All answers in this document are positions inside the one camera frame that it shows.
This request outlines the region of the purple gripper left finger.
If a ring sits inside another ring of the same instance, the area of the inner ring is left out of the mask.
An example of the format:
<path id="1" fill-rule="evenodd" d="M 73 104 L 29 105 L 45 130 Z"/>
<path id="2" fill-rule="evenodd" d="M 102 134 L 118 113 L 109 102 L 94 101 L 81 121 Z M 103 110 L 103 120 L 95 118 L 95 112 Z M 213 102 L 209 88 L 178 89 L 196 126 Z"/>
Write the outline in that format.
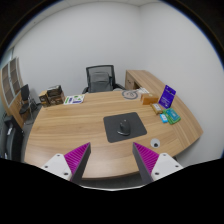
<path id="1" fill-rule="evenodd" d="M 65 160 L 72 172 L 71 182 L 79 184 L 89 156 L 91 154 L 91 144 L 86 143 L 64 155 Z"/>

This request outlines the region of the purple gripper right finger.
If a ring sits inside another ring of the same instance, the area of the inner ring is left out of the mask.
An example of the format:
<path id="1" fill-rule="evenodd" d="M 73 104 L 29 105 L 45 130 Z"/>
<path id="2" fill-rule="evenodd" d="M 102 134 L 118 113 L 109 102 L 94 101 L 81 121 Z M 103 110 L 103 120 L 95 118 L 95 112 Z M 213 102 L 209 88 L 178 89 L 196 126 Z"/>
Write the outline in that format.
<path id="1" fill-rule="evenodd" d="M 133 143 L 132 152 L 143 183 L 145 185 L 151 183 L 153 181 L 151 173 L 159 158 L 159 154 L 136 142 Z"/>

